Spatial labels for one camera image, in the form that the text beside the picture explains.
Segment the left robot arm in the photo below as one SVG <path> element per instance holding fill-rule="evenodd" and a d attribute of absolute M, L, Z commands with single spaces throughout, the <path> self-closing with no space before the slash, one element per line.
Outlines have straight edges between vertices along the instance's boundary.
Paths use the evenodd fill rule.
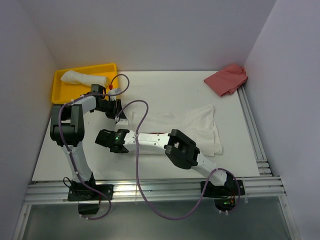
<path fill-rule="evenodd" d="M 51 109 L 50 138 L 63 150 L 71 169 L 69 192 L 72 195 L 91 200 L 96 197 L 98 188 L 92 170 L 87 163 L 83 139 L 85 136 L 84 114 L 99 111 L 109 119 L 118 116 L 124 119 L 120 88 L 106 88 L 93 84 L 90 92 L 64 104 L 54 104 Z"/>

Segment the white printed t-shirt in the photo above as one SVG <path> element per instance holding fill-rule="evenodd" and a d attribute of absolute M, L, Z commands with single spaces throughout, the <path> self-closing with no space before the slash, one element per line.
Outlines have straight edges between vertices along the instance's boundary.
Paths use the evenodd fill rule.
<path fill-rule="evenodd" d="M 214 119 L 214 107 L 206 105 L 186 111 L 154 113 L 145 118 L 139 112 L 128 114 L 126 129 L 130 133 L 125 138 L 125 146 L 131 151 L 136 142 L 142 155 L 164 155 L 165 146 L 172 130 L 178 130 L 195 142 L 204 156 L 213 157 L 223 153 L 218 129 Z"/>

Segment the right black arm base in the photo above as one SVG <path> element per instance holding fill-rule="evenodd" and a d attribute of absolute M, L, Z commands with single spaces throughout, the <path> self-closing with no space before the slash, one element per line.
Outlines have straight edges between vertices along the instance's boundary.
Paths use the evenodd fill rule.
<path fill-rule="evenodd" d="M 205 187 L 205 181 L 200 182 L 201 192 L 204 190 L 203 197 L 211 198 L 218 211 L 229 213 L 232 211 L 239 199 L 239 196 L 246 194 L 242 180 L 227 180 L 223 186 L 215 186 L 210 181 Z"/>

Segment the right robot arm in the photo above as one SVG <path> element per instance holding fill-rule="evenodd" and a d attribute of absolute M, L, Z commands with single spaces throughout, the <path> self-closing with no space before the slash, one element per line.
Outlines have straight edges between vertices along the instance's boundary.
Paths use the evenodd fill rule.
<path fill-rule="evenodd" d="M 100 130 L 95 143 L 108 148 L 115 154 L 165 155 L 172 164 L 183 170 L 193 170 L 216 186 L 222 195 L 229 194 L 234 183 L 226 171 L 218 169 L 216 164 L 204 156 L 195 141 L 178 129 L 169 133 L 136 133 L 133 130 Z"/>

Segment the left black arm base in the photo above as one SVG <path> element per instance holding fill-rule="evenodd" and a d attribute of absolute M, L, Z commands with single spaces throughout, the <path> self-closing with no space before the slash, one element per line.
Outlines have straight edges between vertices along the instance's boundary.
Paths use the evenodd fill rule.
<path fill-rule="evenodd" d="M 114 185 L 97 184 L 93 174 L 84 182 L 90 188 L 68 177 L 64 177 L 62 182 L 68 188 L 67 201 L 78 202 L 78 213 L 82 216 L 97 214 L 102 201 L 111 202 L 113 198 Z"/>

